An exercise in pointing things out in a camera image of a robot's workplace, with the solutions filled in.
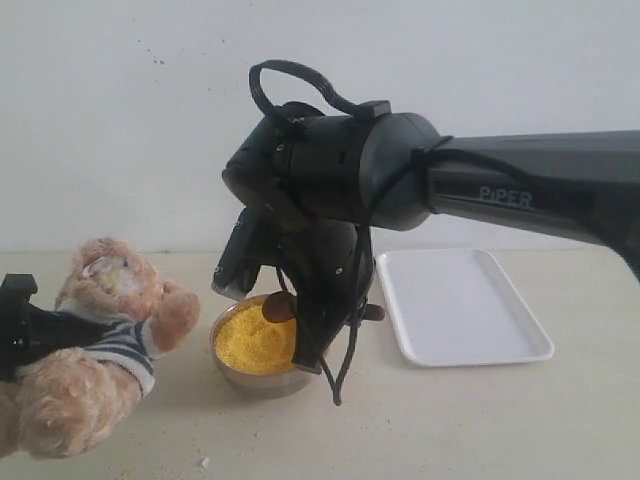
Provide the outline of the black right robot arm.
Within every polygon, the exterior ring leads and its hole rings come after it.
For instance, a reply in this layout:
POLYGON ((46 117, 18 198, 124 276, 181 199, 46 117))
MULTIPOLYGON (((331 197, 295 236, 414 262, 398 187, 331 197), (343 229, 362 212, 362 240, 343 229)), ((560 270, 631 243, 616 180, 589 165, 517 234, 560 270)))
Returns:
POLYGON ((212 286, 239 300, 262 267, 287 276, 302 370, 319 372, 340 330, 370 317, 374 228, 446 214, 602 245, 639 268, 635 131, 454 138, 387 103, 262 115, 222 173, 243 209, 212 286))

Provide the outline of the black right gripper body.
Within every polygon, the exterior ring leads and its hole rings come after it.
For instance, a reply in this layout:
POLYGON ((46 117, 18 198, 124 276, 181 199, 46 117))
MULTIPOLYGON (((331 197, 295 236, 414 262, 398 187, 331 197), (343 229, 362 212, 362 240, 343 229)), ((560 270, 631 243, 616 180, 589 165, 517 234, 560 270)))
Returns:
POLYGON ((361 320, 373 261, 357 229, 367 207, 360 166, 375 105, 337 100, 337 116, 297 101, 257 105, 263 119, 222 173, 244 208, 261 218, 257 260, 283 271, 296 298, 345 296, 348 320, 361 320))

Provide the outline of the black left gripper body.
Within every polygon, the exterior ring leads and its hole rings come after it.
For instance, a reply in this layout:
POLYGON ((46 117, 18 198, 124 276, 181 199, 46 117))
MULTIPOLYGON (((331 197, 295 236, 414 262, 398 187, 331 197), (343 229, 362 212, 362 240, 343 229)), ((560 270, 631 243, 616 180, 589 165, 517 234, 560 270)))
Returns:
POLYGON ((8 273, 1 283, 1 381, 35 360, 31 345, 31 296, 38 285, 30 273, 8 273))

